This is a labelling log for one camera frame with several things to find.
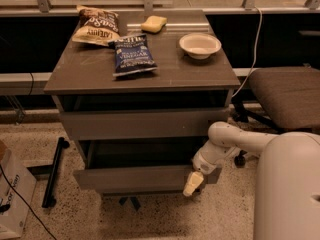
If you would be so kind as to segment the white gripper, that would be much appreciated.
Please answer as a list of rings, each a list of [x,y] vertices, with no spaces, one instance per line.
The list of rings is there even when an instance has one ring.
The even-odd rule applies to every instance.
[[[195,171],[188,175],[183,195],[190,197],[202,184],[203,175],[211,174],[234,151],[232,147],[223,147],[207,141],[192,159]]]

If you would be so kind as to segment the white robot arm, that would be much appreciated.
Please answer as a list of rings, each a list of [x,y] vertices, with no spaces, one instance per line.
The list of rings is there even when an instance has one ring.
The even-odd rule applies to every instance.
[[[237,151],[257,155],[254,240],[320,240],[320,136],[244,131],[226,122],[208,129],[183,189],[190,196],[206,175]]]

